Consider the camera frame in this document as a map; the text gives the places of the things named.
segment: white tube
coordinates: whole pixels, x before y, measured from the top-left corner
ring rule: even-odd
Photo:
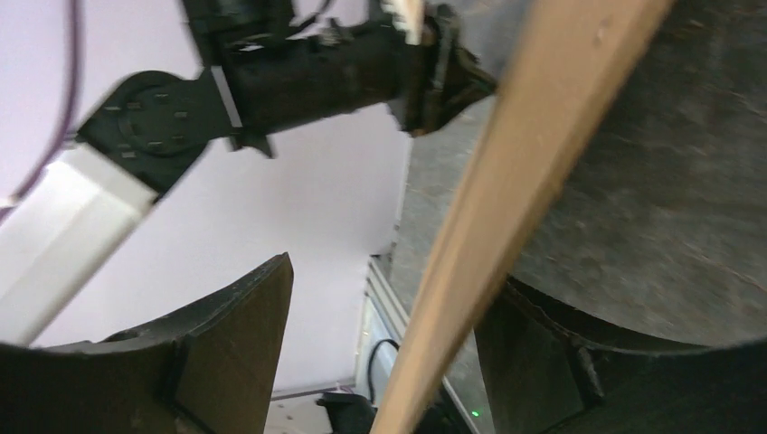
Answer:
[[[0,341],[29,345],[141,222],[156,193],[89,146],[64,151],[0,224]]]

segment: wooden stick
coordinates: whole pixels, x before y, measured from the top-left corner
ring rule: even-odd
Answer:
[[[533,5],[432,248],[373,434],[415,428],[672,2]]]

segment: white wall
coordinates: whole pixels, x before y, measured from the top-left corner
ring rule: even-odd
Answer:
[[[89,0],[80,119],[135,71],[191,78],[174,0]],[[301,0],[302,14],[318,0]],[[361,21],[365,0],[330,14]],[[0,195],[52,133],[64,81],[64,1],[0,0]],[[385,250],[410,140],[383,107],[276,135],[279,158],[215,143],[37,344],[100,340],[161,316],[288,251],[296,280],[276,389],[352,377],[366,259]]]

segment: wall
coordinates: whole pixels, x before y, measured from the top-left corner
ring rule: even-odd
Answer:
[[[61,103],[63,3],[0,1],[3,195],[42,151]],[[318,3],[303,0],[297,9],[308,14]],[[132,72],[194,76],[194,47],[177,2],[83,5],[80,119]],[[361,21],[365,2],[338,1],[330,14]],[[352,377],[367,256],[391,242],[410,141],[385,108],[373,107],[276,135],[273,143],[276,160],[212,144],[36,344],[102,339],[288,251],[296,281],[275,387]]]

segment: white backdrop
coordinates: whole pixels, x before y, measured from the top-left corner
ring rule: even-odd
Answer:
[[[89,0],[80,119],[142,70],[197,71],[179,2]],[[318,0],[297,2],[301,14]],[[365,0],[329,14],[351,24]],[[0,194],[48,141],[64,82],[64,1],[0,0]],[[353,376],[369,254],[393,236],[410,140],[383,107],[273,137],[279,157],[215,143],[35,344],[100,340],[288,251],[295,286],[275,388]]]

